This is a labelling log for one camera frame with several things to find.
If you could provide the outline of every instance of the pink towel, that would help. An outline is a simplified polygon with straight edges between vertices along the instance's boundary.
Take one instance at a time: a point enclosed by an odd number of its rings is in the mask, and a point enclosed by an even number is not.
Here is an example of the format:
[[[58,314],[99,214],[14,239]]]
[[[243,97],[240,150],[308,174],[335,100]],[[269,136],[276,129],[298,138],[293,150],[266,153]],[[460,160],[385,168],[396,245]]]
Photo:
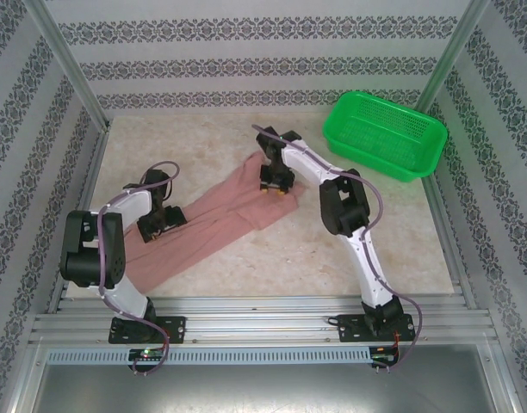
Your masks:
[[[183,209],[188,223],[144,243],[137,226],[125,236],[126,274],[148,293],[252,230],[262,230],[298,207],[304,188],[286,195],[259,190],[262,152],[252,154],[225,181]]]

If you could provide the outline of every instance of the purple cable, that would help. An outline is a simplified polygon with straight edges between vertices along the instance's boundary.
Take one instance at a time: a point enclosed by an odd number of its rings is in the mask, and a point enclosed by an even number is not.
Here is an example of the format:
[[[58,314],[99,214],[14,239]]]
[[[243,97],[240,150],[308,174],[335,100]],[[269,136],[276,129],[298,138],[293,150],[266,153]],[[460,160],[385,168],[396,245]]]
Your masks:
[[[376,268],[375,268],[375,266],[373,265],[373,262],[370,259],[369,247],[367,246],[367,243],[365,242],[365,235],[372,228],[374,228],[376,226],[376,224],[378,224],[378,221],[382,218],[382,214],[384,213],[384,201],[382,200],[382,196],[381,196],[380,192],[378,192],[378,189],[375,187],[375,185],[373,185],[372,183],[370,183],[369,181],[367,181],[366,179],[364,179],[364,178],[362,178],[360,176],[357,176],[357,175],[354,175],[354,174],[350,174],[348,172],[344,172],[343,170],[331,170],[328,165],[323,163],[323,161],[321,161],[318,157],[316,157],[311,151],[307,151],[305,148],[302,148],[302,147],[298,146],[294,142],[290,142],[290,141],[288,141],[286,139],[282,139],[278,135],[274,135],[273,133],[269,133],[269,132],[265,131],[261,126],[252,125],[252,127],[254,129],[256,129],[258,132],[260,132],[262,135],[265,135],[268,138],[272,138],[272,139],[274,139],[274,140],[276,140],[278,142],[284,143],[285,145],[291,146],[291,147],[295,148],[297,151],[302,152],[305,155],[308,155],[321,168],[324,168],[325,170],[327,170],[327,172],[331,172],[334,175],[343,176],[343,177],[346,177],[346,178],[349,178],[349,179],[355,179],[356,181],[359,181],[362,184],[367,185],[370,188],[370,190],[373,191],[373,194],[375,194],[376,199],[378,200],[378,213],[376,214],[376,218],[373,221],[371,221],[369,223],[369,225],[367,225],[367,228],[365,228],[365,230],[362,232],[361,239],[360,239],[361,242],[363,243],[363,250],[365,251],[365,256],[367,257],[367,261],[369,262],[370,269],[373,272],[373,275],[375,276],[376,280],[378,282],[380,282],[380,284],[389,293],[391,293],[392,295],[396,295],[399,298],[407,301],[408,303],[411,303],[415,307],[415,309],[417,310],[417,313],[419,314],[418,315],[418,327],[417,327],[417,331],[415,333],[415,338],[413,338],[413,340],[411,342],[411,345],[407,349],[407,351],[406,351],[405,355],[403,356],[403,358],[401,360],[399,360],[393,367],[391,367],[389,369],[389,371],[395,370],[396,368],[398,368],[400,366],[400,364],[403,361],[405,361],[405,359],[413,351],[413,349],[415,347],[415,344],[417,343],[417,340],[419,339],[420,332],[422,331],[422,318],[423,318],[423,315],[422,315],[422,309],[420,308],[420,305],[417,304],[417,302],[414,299],[411,299],[410,297],[407,297],[405,294],[400,294],[400,293],[396,292],[395,290],[393,290],[392,287],[390,287],[386,283],[386,281],[384,281],[382,279],[382,277],[378,274],[378,271],[376,271]]]
[[[148,325],[149,327],[152,327],[154,328],[156,331],[158,331],[160,334],[162,334],[162,336],[164,337],[164,345],[163,345],[163,348],[164,348],[164,355],[161,357],[160,361],[158,362],[158,364],[156,366],[154,366],[151,370],[149,370],[148,372],[143,372],[142,374],[144,376],[147,376],[149,374],[152,374],[154,372],[156,372],[163,364],[164,362],[166,361],[166,359],[168,358],[168,353],[170,351],[170,338],[168,337],[168,333],[166,333],[164,331],[164,329],[162,329],[161,327],[159,327],[158,325],[156,325],[155,323],[151,323],[150,321],[147,321],[145,320],[144,318],[140,318],[140,317],[136,317],[134,316],[133,314],[128,314],[124,311],[122,311],[121,309],[115,307],[106,297],[105,297],[105,292],[106,292],[106,288],[105,288],[105,280],[107,278],[107,275],[106,275],[106,272],[105,272],[105,269],[106,269],[106,265],[107,265],[107,257],[105,256],[105,244],[104,244],[104,240],[103,240],[103,231],[102,231],[102,216],[107,212],[107,210],[113,206],[116,202],[118,202],[119,200],[122,200],[123,198],[129,196],[130,194],[135,194],[137,192],[140,192],[140,191],[145,191],[147,189],[151,189],[151,188],[155,188],[155,187],[159,187],[161,185],[165,185],[169,182],[171,182],[172,180],[176,179],[176,177],[179,175],[179,165],[173,161],[162,161],[162,162],[158,162],[158,163],[155,163],[153,166],[151,166],[146,172],[145,174],[143,174],[143,178],[141,179],[141,181],[143,182],[143,179],[145,178],[147,172],[149,170],[152,170],[153,168],[159,166],[159,165],[163,165],[163,164],[171,164],[171,165],[174,165],[176,167],[176,172],[174,173],[173,176],[169,177],[168,179],[165,179],[161,182],[156,182],[156,183],[152,183],[150,185],[144,185],[142,187],[138,187],[138,188],[132,188],[132,189],[129,189],[127,190],[126,192],[122,192],[121,194],[115,196],[112,200],[110,200],[109,202],[107,202],[100,210],[99,210],[99,214],[97,215],[97,234],[98,234],[98,237],[99,237],[99,262],[100,262],[100,266],[101,266],[101,278],[99,280],[99,295],[101,295],[102,297],[102,302],[105,303],[105,305],[112,311],[120,314],[121,316],[124,316],[124,317],[127,317],[133,321],[137,321],[139,323],[143,323],[145,325]],[[133,365],[132,365],[132,369],[133,369],[133,373],[134,374],[138,374],[140,373],[139,371],[135,370],[135,366],[137,365],[137,362],[138,362],[139,359],[135,359],[133,361]]]

